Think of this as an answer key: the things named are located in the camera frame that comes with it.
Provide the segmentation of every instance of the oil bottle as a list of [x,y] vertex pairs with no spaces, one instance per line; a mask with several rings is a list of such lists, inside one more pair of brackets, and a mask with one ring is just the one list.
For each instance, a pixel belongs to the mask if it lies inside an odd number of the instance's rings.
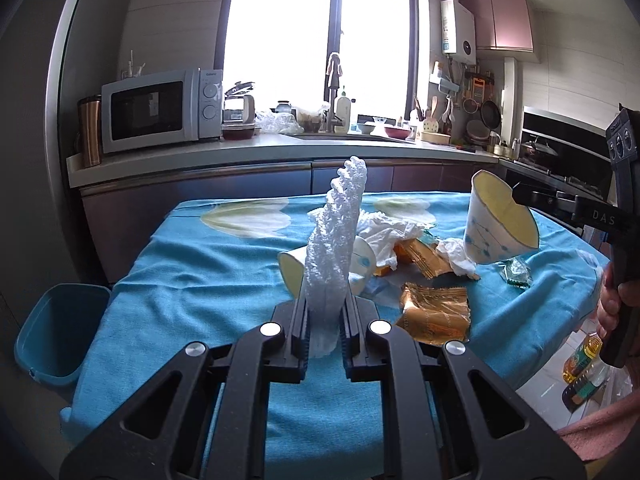
[[598,355],[600,348],[602,348],[602,340],[598,337],[598,334],[593,332],[585,336],[580,346],[564,362],[562,369],[564,381],[567,384],[573,383],[594,357]]
[[607,379],[609,365],[604,364],[600,356],[596,356],[582,371],[578,378],[562,392],[562,402],[570,412],[574,412],[595,392]]

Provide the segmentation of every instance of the microwave control panel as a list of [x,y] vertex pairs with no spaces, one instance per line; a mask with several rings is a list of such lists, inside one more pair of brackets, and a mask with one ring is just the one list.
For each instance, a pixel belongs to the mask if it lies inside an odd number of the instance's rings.
[[222,70],[202,70],[198,89],[198,137],[222,135]]

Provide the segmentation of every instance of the white microwave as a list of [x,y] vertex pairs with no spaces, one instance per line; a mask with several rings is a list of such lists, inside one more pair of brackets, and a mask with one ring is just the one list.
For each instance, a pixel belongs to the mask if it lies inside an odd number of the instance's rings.
[[222,134],[222,70],[173,70],[102,86],[102,148],[122,152]]

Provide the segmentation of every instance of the white countertop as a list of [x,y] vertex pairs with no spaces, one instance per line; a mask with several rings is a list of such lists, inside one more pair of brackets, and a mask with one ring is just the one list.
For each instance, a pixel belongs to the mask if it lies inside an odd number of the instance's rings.
[[82,168],[82,155],[66,160],[69,186],[84,187],[165,171],[281,161],[360,158],[431,158],[497,163],[488,153],[470,153],[430,142],[384,140],[305,140],[279,134],[258,134],[249,140],[212,140],[104,156],[99,166]]

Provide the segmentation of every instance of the paper cup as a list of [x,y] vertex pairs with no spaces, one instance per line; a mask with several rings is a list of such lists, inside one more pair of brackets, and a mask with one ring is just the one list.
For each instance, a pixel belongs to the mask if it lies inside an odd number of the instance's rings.
[[471,179],[465,251],[477,264],[493,264],[536,250],[538,226],[528,207],[516,204],[511,187],[488,171]]
[[[294,298],[298,298],[305,273],[306,246],[286,253],[278,253],[278,265],[284,284]],[[369,278],[376,270],[376,255],[370,245],[359,236],[353,241],[353,253],[349,267],[351,293],[356,296],[364,290]]]

